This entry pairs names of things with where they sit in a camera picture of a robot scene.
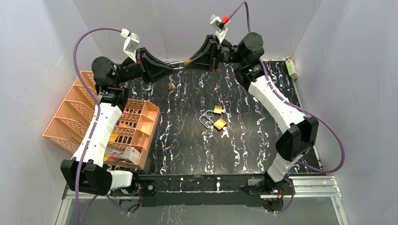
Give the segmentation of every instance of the brass padlock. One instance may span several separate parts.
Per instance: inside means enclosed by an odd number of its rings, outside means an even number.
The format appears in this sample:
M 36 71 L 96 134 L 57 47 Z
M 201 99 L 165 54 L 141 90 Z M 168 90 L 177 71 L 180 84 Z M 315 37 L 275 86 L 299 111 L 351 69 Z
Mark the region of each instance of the brass padlock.
M 223 120 L 222 118 L 219 118 L 215 123 L 213 121 L 211 121 L 211 119 L 205 115 L 199 117 L 199 122 L 206 127 L 206 129 L 209 129 L 209 127 L 206 125 L 206 123 L 204 123 L 202 121 L 202 118 L 206 118 L 209 122 L 211 122 L 213 124 L 213 126 L 220 131 L 225 125 L 227 125 L 227 122 L 225 122 L 225 120 Z
M 174 92 L 176 90 L 176 87 L 175 87 L 175 85 L 174 84 L 169 84 L 168 85 L 168 91 L 171 93 L 171 92 Z
M 207 111 L 205 112 L 205 115 L 206 115 L 207 117 L 209 117 L 209 118 L 212 118 L 212 116 L 209 116 L 209 115 L 207 114 L 207 112 L 212 112 L 212 113 L 215 113 L 215 114 L 222 114 L 222 113 L 226 113 L 226 110 L 223 109 L 221 105 L 216 105 L 216 106 L 214 106 L 214 110 L 213 110 L 213 111 L 207 110 Z

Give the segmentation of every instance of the orange storage crate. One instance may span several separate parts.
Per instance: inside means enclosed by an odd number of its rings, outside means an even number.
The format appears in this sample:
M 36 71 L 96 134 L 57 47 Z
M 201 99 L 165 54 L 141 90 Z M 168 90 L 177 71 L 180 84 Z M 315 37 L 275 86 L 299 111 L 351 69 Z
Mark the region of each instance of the orange storage crate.
M 81 71 L 80 74 L 90 90 L 97 96 L 92 72 Z M 94 100 L 77 78 L 43 136 L 69 153 L 75 153 L 90 125 L 94 107 Z M 108 142 L 107 147 L 124 152 L 125 147 L 131 146 L 141 153 L 141 157 L 137 164 L 120 161 L 115 165 L 144 169 L 159 115 L 160 110 L 154 104 L 128 99 L 125 112 L 119 122 L 133 128 L 115 126 L 114 132 L 119 133 L 119 136 L 114 142 Z

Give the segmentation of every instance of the gray wall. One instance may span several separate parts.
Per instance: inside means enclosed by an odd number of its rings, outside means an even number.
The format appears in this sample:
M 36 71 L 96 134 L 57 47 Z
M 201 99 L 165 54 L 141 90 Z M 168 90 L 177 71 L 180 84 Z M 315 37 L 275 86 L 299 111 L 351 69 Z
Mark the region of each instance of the gray wall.
M 324 0 L 293 55 L 304 107 L 343 137 L 336 179 L 350 222 L 396 224 L 398 2 Z M 317 138 L 326 168 L 340 160 L 334 137 Z
M 208 19 L 229 15 L 241 0 L 74 0 L 89 28 L 123 27 L 140 35 L 139 47 L 161 60 L 185 60 L 214 34 Z M 261 34 L 263 58 L 294 53 L 321 0 L 248 0 L 253 32 Z M 226 39 L 233 44 L 247 33 L 244 6 L 228 24 Z M 113 61 L 126 58 L 122 43 L 111 34 L 94 34 L 103 55 Z
M 72 50 L 87 27 L 72 0 L 0 5 L 0 223 L 53 225 L 65 187 L 60 163 L 70 155 L 42 134 L 76 78 Z M 87 37 L 80 68 L 98 55 Z

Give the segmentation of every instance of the metal bar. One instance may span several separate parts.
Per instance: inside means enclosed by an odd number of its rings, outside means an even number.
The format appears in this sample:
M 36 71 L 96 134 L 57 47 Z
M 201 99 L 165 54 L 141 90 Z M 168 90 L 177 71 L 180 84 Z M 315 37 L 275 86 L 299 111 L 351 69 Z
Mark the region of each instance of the metal bar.
M 184 61 L 180 61 L 180 62 L 171 62 L 171 63 L 169 63 L 169 64 L 167 64 L 167 65 L 174 65 L 174 64 L 178 64 L 178 63 L 183 63 Z
M 296 92 L 296 96 L 297 96 L 297 99 L 298 99 L 298 103 L 300 103 L 300 107 L 303 107 L 303 103 L 301 102 L 301 99 L 300 99 L 300 96 L 299 96 L 299 92 L 297 91 L 296 82 L 294 80 L 292 80 L 292 81 L 293 81 L 294 91 Z M 316 147 L 316 144 L 314 146 L 314 152 L 315 152 L 315 155 L 316 155 L 316 159 L 318 160 L 319 167 L 322 169 L 323 167 L 322 167 L 321 159 L 319 158 L 318 148 Z
M 337 216 L 338 224 L 349 225 L 347 215 L 345 213 L 343 203 L 341 202 L 341 197 L 332 197 L 333 207 L 335 208 L 335 213 Z
M 68 219 L 70 205 L 72 204 L 72 199 L 66 198 L 62 200 L 60 211 L 58 212 L 57 220 L 55 225 L 65 225 Z
M 291 176 L 290 178 L 296 191 L 295 197 L 341 197 L 334 176 Z M 276 196 L 261 195 L 261 198 L 276 198 Z
M 275 58 L 275 59 L 271 59 L 271 58 L 268 58 L 268 59 L 263 59 L 263 58 L 261 58 L 264 62 L 271 62 L 271 61 L 286 61 L 287 60 L 287 57 L 285 57 L 285 58 Z
M 92 199 L 94 195 L 92 194 L 87 194 L 87 193 L 79 193 L 79 198 L 80 199 Z M 114 199 L 128 199 L 128 200 L 138 200 L 138 196 L 121 196 L 121 197 L 112 197 Z M 68 189 L 65 191 L 65 194 L 63 196 L 63 199 L 75 199 L 75 192 Z M 107 199 L 106 196 L 98 196 L 97 199 Z

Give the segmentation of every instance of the black marble surface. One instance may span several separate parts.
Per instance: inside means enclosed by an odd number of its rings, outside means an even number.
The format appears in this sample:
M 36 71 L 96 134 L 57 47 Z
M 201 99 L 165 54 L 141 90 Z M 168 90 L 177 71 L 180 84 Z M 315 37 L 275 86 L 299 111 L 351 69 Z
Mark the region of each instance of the black marble surface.
M 299 105 L 285 62 L 267 62 L 266 67 L 281 92 Z M 175 91 L 169 92 L 170 84 Z M 232 64 L 221 64 L 213 73 L 182 70 L 150 86 L 142 80 L 129 85 L 131 98 L 151 101 L 161 110 L 145 173 L 263 173 L 272 164 L 281 131 L 261 103 L 236 81 Z M 229 138 L 199 122 L 215 105 L 226 109 L 222 118 L 228 123 Z M 314 150 L 303 160 L 319 167 Z M 299 166 L 295 169 L 310 172 Z

